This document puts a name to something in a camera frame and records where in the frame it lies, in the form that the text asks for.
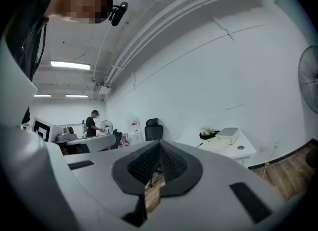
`white ceiling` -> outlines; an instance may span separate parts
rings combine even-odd
[[[96,93],[91,95],[91,86],[104,81],[111,65],[136,34],[176,0],[114,0],[114,4],[123,1],[127,1],[129,7],[116,27],[111,26],[108,20],[94,25],[66,22],[58,18],[49,20],[44,56],[33,79],[40,93],[49,93],[56,98],[64,97],[66,93],[104,98]],[[51,60],[72,61],[78,57],[76,62],[90,64],[89,71],[53,68],[50,65]]]

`black strip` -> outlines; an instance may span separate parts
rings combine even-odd
[[[245,183],[234,183],[230,185],[230,188],[255,223],[259,223],[272,214],[271,210],[263,204]]]
[[[147,211],[145,208],[145,196],[139,197],[134,211],[126,214],[122,219],[134,226],[140,227],[147,219]]]
[[[77,163],[68,164],[70,170],[86,167],[89,165],[94,165],[94,163],[90,160],[85,160],[85,161],[81,161],[81,162],[77,162]]]
[[[291,153],[288,153],[282,157],[279,157],[277,159],[273,159],[271,161],[269,161],[269,163],[272,165],[272,164],[275,164],[283,159],[286,159],[292,155],[294,155],[295,153],[299,152],[300,150],[302,150],[303,148],[307,147],[308,145],[314,145],[316,147],[318,147],[318,141],[316,139],[311,139],[309,140],[307,143],[305,143],[303,146],[300,146],[298,149],[292,151]],[[262,163],[262,164],[258,164],[258,165],[252,165],[252,166],[249,166],[248,169],[249,170],[255,170],[255,169],[258,169],[258,168],[261,168],[261,167],[264,167],[265,166],[265,163]]]

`cable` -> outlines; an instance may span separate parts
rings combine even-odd
[[[79,56],[79,57],[77,57],[76,59],[74,59],[74,60],[71,60],[71,61],[68,61],[68,62],[73,62],[73,61],[76,61],[77,59],[79,59],[80,57],[82,57],[82,56],[84,56],[85,55],[85,53],[83,53],[81,56]]]
[[[272,159],[272,157],[273,157],[273,155],[274,155],[274,152],[276,151],[276,148],[277,148],[277,146],[274,147],[274,150],[273,150],[273,152],[272,152],[272,155],[270,156],[269,161],[268,161],[267,163],[269,163],[269,162],[271,161],[271,159]],[[262,178],[263,180],[264,180],[264,176],[265,176],[266,167],[267,167],[267,165],[265,164],[264,173],[263,173],[263,178]]]
[[[262,178],[263,180],[264,180],[264,176],[265,176],[265,170],[266,170],[266,167],[267,167],[267,166],[265,165],[264,173],[263,173],[263,178]]]
[[[33,77],[34,73],[35,73],[36,70],[38,69],[38,67],[39,67],[39,65],[40,65],[40,61],[42,60],[42,57],[43,57],[43,54],[44,54],[45,38],[46,38],[46,26],[47,26],[47,24],[44,25],[44,30],[43,30],[43,45],[42,45],[41,55],[40,55],[40,58],[39,58],[38,62],[36,62],[36,63],[34,64],[33,73],[32,73],[32,75],[31,75],[31,77]]]

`floor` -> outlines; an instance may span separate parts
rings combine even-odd
[[[306,190],[314,175],[315,169],[308,166],[305,160],[306,154],[312,149],[316,147],[309,144],[294,155],[267,166],[265,175],[264,167],[253,172],[261,178],[264,175],[264,180],[277,187],[288,201]]]
[[[308,187],[315,169],[307,165],[305,157],[310,150],[315,148],[314,145],[309,144],[292,156],[267,166],[265,175],[264,167],[252,172],[261,178],[264,175],[264,180],[277,187],[288,201]],[[154,174],[152,185],[152,188],[148,184],[145,187],[146,209],[149,216],[159,204],[159,189],[164,186],[163,175]]]

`ceiling light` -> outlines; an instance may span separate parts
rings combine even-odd
[[[71,97],[71,98],[87,98],[87,95],[65,95],[65,97]]]
[[[89,70],[90,69],[89,64],[74,63],[74,62],[51,61],[51,65],[53,67],[72,68],[72,69],[80,69],[80,70]]]
[[[50,94],[36,94],[34,97],[51,97]]]

